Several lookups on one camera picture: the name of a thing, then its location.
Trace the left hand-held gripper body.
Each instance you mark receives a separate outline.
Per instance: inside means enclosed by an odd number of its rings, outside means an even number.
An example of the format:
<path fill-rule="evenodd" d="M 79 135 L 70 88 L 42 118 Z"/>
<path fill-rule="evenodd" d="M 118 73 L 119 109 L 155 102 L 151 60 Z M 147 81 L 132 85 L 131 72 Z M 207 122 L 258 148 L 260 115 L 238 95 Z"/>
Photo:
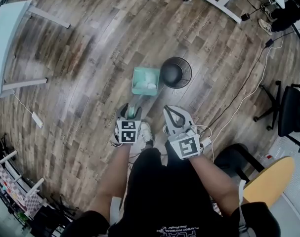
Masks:
<path fill-rule="evenodd" d="M 134 144 L 138 139 L 140 120 L 116 120 L 115 139 L 118 144 Z"/>

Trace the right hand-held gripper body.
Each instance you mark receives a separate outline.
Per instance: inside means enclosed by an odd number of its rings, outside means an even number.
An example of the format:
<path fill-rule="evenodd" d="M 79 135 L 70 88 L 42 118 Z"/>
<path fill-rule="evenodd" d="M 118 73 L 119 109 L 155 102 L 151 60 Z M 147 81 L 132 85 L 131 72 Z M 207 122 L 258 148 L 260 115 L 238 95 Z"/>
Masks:
<path fill-rule="evenodd" d="M 182 129 L 179 133 L 169 136 L 168 140 L 181 160 L 201 154 L 200 135 L 196 125 Z"/>

